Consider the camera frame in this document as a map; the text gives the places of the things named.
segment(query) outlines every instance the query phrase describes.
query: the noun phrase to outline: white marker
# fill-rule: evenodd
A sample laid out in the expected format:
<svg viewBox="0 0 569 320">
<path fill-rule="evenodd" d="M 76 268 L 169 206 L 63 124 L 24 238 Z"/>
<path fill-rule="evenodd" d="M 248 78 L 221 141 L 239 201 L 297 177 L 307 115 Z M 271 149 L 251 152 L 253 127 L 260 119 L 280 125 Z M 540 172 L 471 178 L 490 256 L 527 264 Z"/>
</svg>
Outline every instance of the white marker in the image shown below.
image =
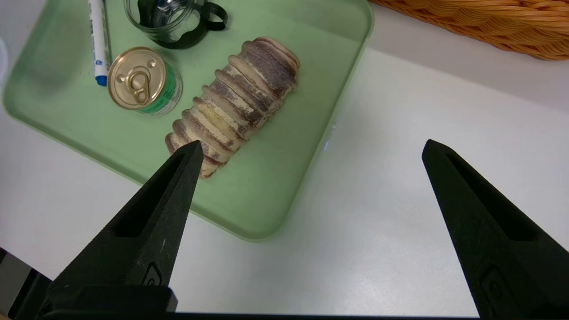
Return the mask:
<svg viewBox="0 0 569 320">
<path fill-rule="evenodd" d="M 87 0 L 91 20 L 91 42 L 93 44 L 93 65 L 97 84 L 106 87 L 110 59 L 106 30 L 105 4 L 103 0 Z"/>
</svg>

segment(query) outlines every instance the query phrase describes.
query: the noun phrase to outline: can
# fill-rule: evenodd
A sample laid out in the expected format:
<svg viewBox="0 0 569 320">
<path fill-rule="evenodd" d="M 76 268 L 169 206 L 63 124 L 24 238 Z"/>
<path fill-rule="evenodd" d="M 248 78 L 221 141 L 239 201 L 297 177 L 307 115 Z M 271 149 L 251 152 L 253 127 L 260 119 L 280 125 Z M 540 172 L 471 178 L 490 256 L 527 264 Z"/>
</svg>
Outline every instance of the can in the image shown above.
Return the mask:
<svg viewBox="0 0 569 320">
<path fill-rule="evenodd" d="M 163 116 L 182 96 L 182 78 L 154 50 L 128 49 L 109 70 L 109 94 L 121 108 L 149 116 Z"/>
</svg>

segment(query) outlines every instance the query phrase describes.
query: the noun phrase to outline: glass jar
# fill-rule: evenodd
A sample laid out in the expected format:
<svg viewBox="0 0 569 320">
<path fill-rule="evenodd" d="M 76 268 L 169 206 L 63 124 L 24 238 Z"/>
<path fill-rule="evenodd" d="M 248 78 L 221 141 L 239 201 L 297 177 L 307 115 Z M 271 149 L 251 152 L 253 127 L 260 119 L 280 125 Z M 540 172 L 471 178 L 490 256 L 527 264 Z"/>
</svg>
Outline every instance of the glass jar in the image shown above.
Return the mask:
<svg viewBox="0 0 569 320">
<path fill-rule="evenodd" d="M 223 30 L 228 15 L 207 0 L 124 0 L 129 21 L 158 45 L 184 49 L 197 44 L 208 30 Z M 210 21 L 217 15 L 221 22 Z"/>
</svg>

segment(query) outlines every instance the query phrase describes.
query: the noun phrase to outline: light green plastic tray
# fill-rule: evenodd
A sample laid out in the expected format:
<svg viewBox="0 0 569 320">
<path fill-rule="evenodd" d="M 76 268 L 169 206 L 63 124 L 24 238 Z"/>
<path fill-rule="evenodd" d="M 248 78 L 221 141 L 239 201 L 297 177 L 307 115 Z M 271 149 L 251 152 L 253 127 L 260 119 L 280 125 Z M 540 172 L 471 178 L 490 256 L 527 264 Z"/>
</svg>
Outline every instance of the light green plastic tray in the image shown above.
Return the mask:
<svg viewBox="0 0 569 320">
<path fill-rule="evenodd" d="M 197 184 L 192 203 L 202 218 L 244 240 L 261 241 L 284 222 L 325 143 L 374 16 L 366 0 L 214 2 L 229 13 L 228 29 L 171 51 L 129 23 L 122 0 L 106 1 L 113 57 L 148 46 L 182 75 L 182 99 L 166 116 L 123 110 L 96 84 L 85 0 L 47 2 L 5 86 L 4 105 L 15 119 L 142 184 L 168 158 L 164 137 L 201 95 L 201 86 L 214 80 L 214 70 L 246 40 L 277 39 L 300 59 L 298 89 L 224 168 Z"/>
</svg>

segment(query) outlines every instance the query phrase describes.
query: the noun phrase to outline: table surface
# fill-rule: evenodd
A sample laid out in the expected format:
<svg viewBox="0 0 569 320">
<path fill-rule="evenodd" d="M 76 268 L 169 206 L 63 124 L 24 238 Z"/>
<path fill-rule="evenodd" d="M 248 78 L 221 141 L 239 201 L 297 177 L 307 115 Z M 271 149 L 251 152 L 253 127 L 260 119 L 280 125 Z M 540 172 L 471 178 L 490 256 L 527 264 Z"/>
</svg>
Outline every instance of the table surface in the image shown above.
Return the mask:
<svg viewBox="0 0 569 320">
<path fill-rule="evenodd" d="M 43 0 L 0 0 L 12 63 Z M 373 6 L 329 148 L 282 232 L 190 215 L 178 311 L 475 316 L 421 162 L 449 145 L 569 248 L 569 62 L 498 50 Z M 55 278 L 138 186 L 0 112 L 0 247 Z"/>
</svg>

